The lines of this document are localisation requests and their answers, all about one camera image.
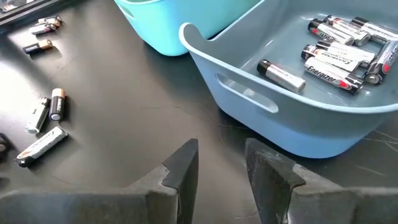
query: battery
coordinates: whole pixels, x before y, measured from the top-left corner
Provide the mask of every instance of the battery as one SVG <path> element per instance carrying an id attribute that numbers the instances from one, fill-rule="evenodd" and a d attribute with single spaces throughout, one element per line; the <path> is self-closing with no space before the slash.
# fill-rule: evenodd
<path id="1" fill-rule="evenodd" d="M 60 16 L 58 16 L 58 15 L 50 16 L 50 17 L 46 17 L 46 18 L 41 18 L 41 19 L 38 19 L 37 22 L 38 23 L 43 23 L 43 22 L 45 22 L 47 20 L 51 20 L 51 19 L 56 19 L 56 20 L 62 22 L 62 18 Z"/>
<path id="2" fill-rule="evenodd" d="M 306 72 L 337 86 L 353 95 L 363 87 L 363 81 L 350 75 L 348 72 L 336 68 L 326 62 L 322 62 L 315 57 L 310 57 L 305 62 Z"/>
<path id="3" fill-rule="evenodd" d="M 301 57 L 304 60 L 307 60 L 310 57 L 315 57 L 322 62 L 334 65 L 350 74 L 359 67 L 359 61 L 350 59 L 345 55 L 329 52 L 325 49 L 321 49 L 312 45 L 306 45 L 304 47 Z"/>
<path id="4" fill-rule="evenodd" d="M 257 71 L 294 93 L 301 94 L 305 88 L 304 79 L 286 72 L 268 60 L 261 60 L 257 66 Z"/>
<path id="5" fill-rule="evenodd" d="M 326 16 L 323 22 L 354 37 L 354 42 L 357 46 L 363 46 L 367 44 L 369 39 L 372 37 L 369 32 L 361 30 L 358 26 L 332 15 Z"/>
<path id="6" fill-rule="evenodd" d="M 44 34 L 56 30 L 57 27 L 51 23 L 38 24 L 29 28 L 29 32 L 33 35 Z"/>
<path id="7" fill-rule="evenodd" d="M 390 71 L 392 64 L 397 58 L 397 54 L 398 41 L 388 41 L 371 62 L 364 76 L 365 82 L 369 85 L 380 85 Z"/>
<path id="8" fill-rule="evenodd" d="M 380 44 L 385 44 L 389 40 L 396 40 L 398 38 L 397 32 L 369 22 L 361 17 L 355 17 L 351 23 L 358 26 L 361 30 L 370 33 L 372 35 L 371 40 Z"/>
<path id="9" fill-rule="evenodd" d="M 27 149 L 21 152 L 16 158 L 15 162 L 21 167 L 30 166 L 42 154 L 47 152 L 51 147 L 56 145 L 68 134 L 59 127 L 53 128 L 47 134 L 43 135 L 35 143 L 31 144 Z"/>
<path id="10" fill-rule="evenodd" d="M 53 121 L 60 121 L 63 118 L 63 111 L 65 107 L 65 90 L 55 88 L 51 94 L 50 119 Z"/>
<path id="11" fill-rule="evenodd" d="M 368 68 L 369 64 L 376 56 L 375 53 L 329 40 L 319 40 L 317 43 L 317 47 L 325 49 L 328 52 L 346 55 L 347 58 L 359 61 L 360 66 L 364 68 Z"/>
<path id="12" fill-rule="evenodd" d="M 319 19 L 313 19 L 308 25 L 308 30 L 324 40 L 337 41 L 345 45 L 352 45 L 354 43 L 354 37 L 328 24 L 324 24 Z"/>
<path id="13" fill-rule="evenodd" d="M 36 23 L 36 25 L 41 25 L 41 24 L 53 24 L 53 25 L 55 25 L 56 27 L 61 26 L 61 22 L 60 22 L 58 19 L 55 19 L 55 18 L 53 18 L 53 19 L 47 19 L 46 21 L 42 21 L 42 22 Z"/>
<path id="14" fill-rule="evenodd" d="M 0 134 L 0 152 L 5 152 L 8 148 L 8 143 L 4 139 L 3 135 Z"/>
<path id="15" fill-rule="evenodd" d="M 52 48 L 52 42 L 51 40 L 41 40 L 36 44 L 32 44 L 29 46 L 26 46 L 24 48 L 22 48 L 22 50 L 26 53 L 26 54 L 35 54 L 35 53 L 39 53 L 39 52 L 43 52 L 46 49 L 50 49 Z"/>
<path id="16" fill-rule="evenodd" d="M 33 110 L 30 120 L 25 127 L 25 131 L 31 134 L 37 134 L 43 126 L 43 123 L 49 113 L 50 99 L 42 97 Z"/>

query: black countertop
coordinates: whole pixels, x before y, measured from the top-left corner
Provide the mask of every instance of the black countertop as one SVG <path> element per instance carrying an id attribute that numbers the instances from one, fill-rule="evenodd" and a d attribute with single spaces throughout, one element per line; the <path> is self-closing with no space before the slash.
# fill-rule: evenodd
<path id="1" fill-rule="evenodd" d="M 59 14 L 65 23 L 56 33 L 35 37 L 25 26 L 0 36 L 0 133 L 14 145 L 0 164 L 2 192 L 34 185 L 125 187 L 190 138 L 200 147 L 194 223 L 259 223 L 246 138 L 342 186 L 398 186 L 398 116 L 340 156 L 293 156 L 222 112 L 191 56 L 157 53 L 112 1 L 83 1 Z M 56 49 L 24 54 L 21 48 L 37 39 L 52 40 Z M 56 87 L 68 96 L 60 126 L 70 138 L 30 169 L 20 168 L 13 158 L 39 137 L 24 131 L 31 106 Z M 43 133 L 56 125 L 46 121 Z"/>

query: duracell battery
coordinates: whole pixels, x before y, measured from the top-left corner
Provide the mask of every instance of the duracell battery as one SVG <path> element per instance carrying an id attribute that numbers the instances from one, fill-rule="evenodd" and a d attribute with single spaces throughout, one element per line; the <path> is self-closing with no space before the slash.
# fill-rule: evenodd
<path id="1" fill-rule="evenodd" d="M 56 20 L 62 22 L 62 18 L 60 16 L 58 16 L 58 15 L 50 16 L 50 17 L 46 17 L 46 18 L 41 18 L 41 19 L 38 19 L 37 22 L 38 23 L 43 23 L 43 22 L 45 22 L 47 20 L 51 20 L 51 19 L 56 19 Z"/>
<path id="2" fill-rule="evenodd" d="M 26 54 L 36 54 L 36 53 L 43 52 L 44 50 L 47 50 L 50 48 L 52 48 L 52 42 L 51 42 L 51 40 L 46 39 L 46 40 L 41 40 L 36 44 L 26 46 L 26 47 L 22 48 L 22 50 Z"/>
<path id="3" fill-rule="evenodd" d="M 65 90 L 56 88 L 52 91 L 50 119 L 52 121 L 60 121 L 63 118 L 63 111 L 65 110 Z"/>
<path id="4" fill-rule="evenodd" d="M 46 21 L 36 23 L 36 25 L 41 24 L 53 24 L 55 27 L 59 27 L 61 22 L 58 19 L 47 19 Z"/>
<path id="5" fill-rule="evenodd" d="M 51 23 L 36 24 L 35 26 L 29 28 L 29 32 L 33 35 L 45 34 L 57 29 L 57 26 Z"/>

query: blue plastic bin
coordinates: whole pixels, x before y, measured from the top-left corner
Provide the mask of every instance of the blue plastic bin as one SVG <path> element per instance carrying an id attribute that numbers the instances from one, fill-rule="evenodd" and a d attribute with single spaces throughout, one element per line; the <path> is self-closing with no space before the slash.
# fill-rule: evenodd
<path id="1" fill-rule="evenodd" d="M 396 0 L 265 0 L 213 40 L 192 24 L 181 26 L 180 39 L 225 113 L 291 153 L 325 158 L 349 149 L 398 110 L 398 65 L 382 85 L 366 86 L 356 96 L 335 88 L 304 72 L 301 51 L 318 41 L 308 23 L 329 14 L 360 16 L 397 30 L 390 23 L 398 21 L 393 9 Z M 306 79 L 302 95 L 262 78 L 256 71 L 262 58 Z"/>
<path id="2" fill-rule="evenodd" d="M 184 22 L 195 24 L 207 39 L 224 29 L 259 0 L 114 0 L 137 34 L 161 54 L 188 50 L 178 38 Z"/>

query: scuff mark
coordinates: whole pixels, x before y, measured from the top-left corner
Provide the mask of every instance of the scuff mark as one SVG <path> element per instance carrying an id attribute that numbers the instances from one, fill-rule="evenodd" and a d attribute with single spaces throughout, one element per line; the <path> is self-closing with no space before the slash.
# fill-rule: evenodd
<path id="1" fill-rule="evenodd" d="M 368 171 L 368 172 L 371 172 L 371 173 L 373 173 L 373 174 L 377 174 L 377 175 L 380 175 L 380 176 L 382 176 L 382 177 L 385 177 L 386 175 L 384 175 L 384 174 L 382 174 L 382 173 L 380 173 L 380 172 L 378 172 L 378 171 L 376 171 L 376 170 L 372 170 L 372 169 L 369 169 L 369 168 L 367 168 L 367 167 L 363 167 L 363 166 L 360 166 L 360 165 L 357 165 L 357 164 L 354 164 L 357 168 L 359 168 L 359 169 L 362 169 L 362 170 L 366 170 L 366 171 Z"/>
<path id="2" fill-rule="evenodd" d="M 374 130 L 374 131 L 377 132 L 377 133 L 379 133 L 379 134 L 381 134 L 381 135 L 384 135 L 384 136 L 386 136 L 386 137 L 389 137 L 389 138 L 391 138 L 391 139 L 393 139 L 393 140 L 397 140 L 397 141 L 398 141 L 398 138 L 392 137 L 392 136 L 390 136 L 390 135 L 388 135 L 388 134 L 386 134 L 386 133 L 383 133 L 383 132 L 381 132 L 381 131 L 378 131 L 378 130 Z"/>
<path id="3" fill-rule="evenodd" d="M 373 139 L 373 138 L 363 138 L 364 140 L 369 140 L 369 141 L 377 141 L 377 142 L 388 142 L 390 144 L 398 144 L 398 142 L 394 142 L 394 141 L 386 141 L 386 140 L 380 140 L 380 139 Z"/>
<path id="4" fill-rule="evenodd" d="M 398 152 L 398 149 L 396 149 L 394 146 L 391 146 L 388 142 L 384 141 L 384 143 L 390 147 L 390 149 L 392 149 L 394 152 Z"/>

